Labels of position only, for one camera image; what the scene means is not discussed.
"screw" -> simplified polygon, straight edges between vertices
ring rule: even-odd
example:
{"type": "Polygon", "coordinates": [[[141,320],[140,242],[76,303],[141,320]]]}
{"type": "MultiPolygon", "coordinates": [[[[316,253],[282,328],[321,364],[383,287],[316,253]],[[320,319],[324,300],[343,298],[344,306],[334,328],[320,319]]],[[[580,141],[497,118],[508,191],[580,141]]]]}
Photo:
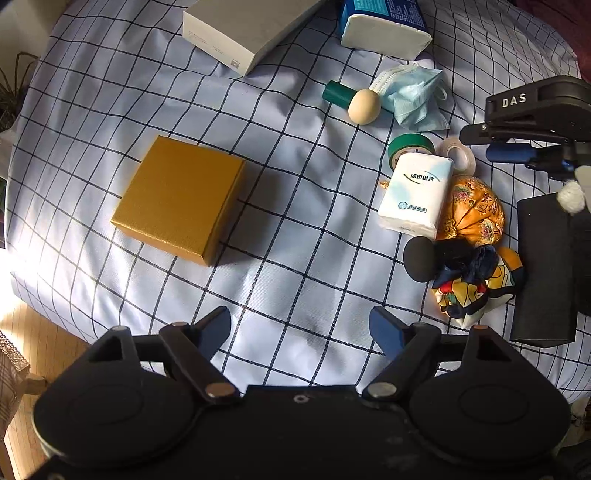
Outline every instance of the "screw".
{"type": "Polygon", "coordinates": [[[205,387],[205,393],[212,398],[229,397],[234,395],[236,388],[231,383],[215,382],[205,387]]]}
{"type": "Polygon", "coordinates": [[[388,382],[376,382],[368,387],[368,393],[373,398],[390,397],[396,393],[396,390],[396,385],[388,382]]]}
{"type": "Polygon", "coordinates": [[[310,399],[310,397],[308,397],[306,395],[296,395],[294,397],[294,402],[295,403],[308,403],[309,399],[310,399]]]}

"clear tape roll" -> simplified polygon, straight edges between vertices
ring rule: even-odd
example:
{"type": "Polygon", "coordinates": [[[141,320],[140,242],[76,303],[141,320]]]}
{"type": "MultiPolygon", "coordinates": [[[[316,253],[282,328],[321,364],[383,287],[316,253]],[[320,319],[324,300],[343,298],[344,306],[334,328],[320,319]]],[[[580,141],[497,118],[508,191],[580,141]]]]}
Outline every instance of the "clear tape roll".
{"type": "Polygon", "coordinates": [[[474,175],[476,173],[476,158],[472,150],[465,146],[458,137],[448,137],[437,147],[439,157],[453,160],[454,175],[474,175]]]}

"grid pattern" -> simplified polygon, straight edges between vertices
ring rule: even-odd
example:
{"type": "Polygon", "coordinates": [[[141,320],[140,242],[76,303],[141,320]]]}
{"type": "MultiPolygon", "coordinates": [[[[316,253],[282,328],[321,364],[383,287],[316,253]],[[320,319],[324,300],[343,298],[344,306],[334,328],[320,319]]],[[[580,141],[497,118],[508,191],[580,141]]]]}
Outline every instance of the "grid pattern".
{"type": "MultiPolygon", "coordinates": [[[[465,333],[402,264],[408,236],[376,221],[388,140],[382,111],[352,125],[322,100],[330,80],[360,89],[397,61],[341,47],[327,4],[246,78],[180,35],[192,0],[77,0],[58,21],[18,124],[8,188],[14,289],[38,312],[93,342],[115,325],[156,332],[218,305],[233,332],[213,363],[248,384],[355,384],[386,365],[368,331],[383,305],[401,320],[465,333]],[[109,222],[155,135],[247,160],[217,261],[199,267],[126,237],[109,222]]],[[[434,41],[419,63],[453,92],[437,144],[482,121],[485,98],[556,74],[579,75],[550,27],[504,0],[421,0],[434,41]]],[[[477,174],[503,201],[504,243],[517,247],[517,201],[559,184],[522,166],[477,174]]],[[[508,338],[513,305],[483,322],[508,338]]],[[[516,345],[569,400],[591,390],[591,322],[576,341],[516,345]]],[[[453,364],[442,365],[449,371],[453,364]]]]}

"blue face mask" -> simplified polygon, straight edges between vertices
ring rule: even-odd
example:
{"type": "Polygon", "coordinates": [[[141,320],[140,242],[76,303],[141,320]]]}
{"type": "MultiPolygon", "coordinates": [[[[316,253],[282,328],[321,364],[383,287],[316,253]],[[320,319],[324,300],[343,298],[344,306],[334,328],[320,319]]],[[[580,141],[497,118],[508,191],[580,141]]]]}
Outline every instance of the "blue face mask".
{"type": "Polygon", "coordinates": [[[384,70],[369,87],[382,99],[401,127],[415,132],[447,130],[449,123],[439,111],[436,95],[447,99],[441,70],[400,65],[384,70]]]}

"bedsheet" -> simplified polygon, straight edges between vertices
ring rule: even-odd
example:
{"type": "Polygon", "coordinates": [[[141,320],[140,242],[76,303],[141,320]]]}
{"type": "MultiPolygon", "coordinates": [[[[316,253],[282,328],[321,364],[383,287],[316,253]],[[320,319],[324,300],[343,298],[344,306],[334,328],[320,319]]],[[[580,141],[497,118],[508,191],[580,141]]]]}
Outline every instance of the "bedsheet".
{"type": "MultiPolygon", "coordinates": [[[[192,0],[76,0],[55,26],[28,91],[9,169],[7,245],[15,292],[93,342],[115,325],[155,333],[218,305],[232,334],[213,363],[248,384],[355,384],[387,360],[368,331],[382,305],[407,323],[465,333],[428,285],[405,272],[409,237],[381,229],[387,142],[404,133],[382,111],[352,125],[322,100],[330,80],[368,87],[396,59],[339,44],[328,3],[240,78],[181,36],[192,0]],[[239,201],[211,268],[133,240],[109,222],[155,135],[247,160],[239,201]]],[[[579,75],[550,27],[504,0],[420,0],[433,43],[418,59],[444,71],[449,131],[480,122],[488,95],[579,75]]],[[[503,201],[503,242],[517,248],[520,199],[560,184],[523,166],[477,175],[503,201]]],[[[483,318],[508,338],[510,302],[483,318]]],[[[551,349],[515,345],[569,401],[591,390],[591,322],[551,349]]],[[[442,364],[440,372],[457,367],[442,364]]]]}

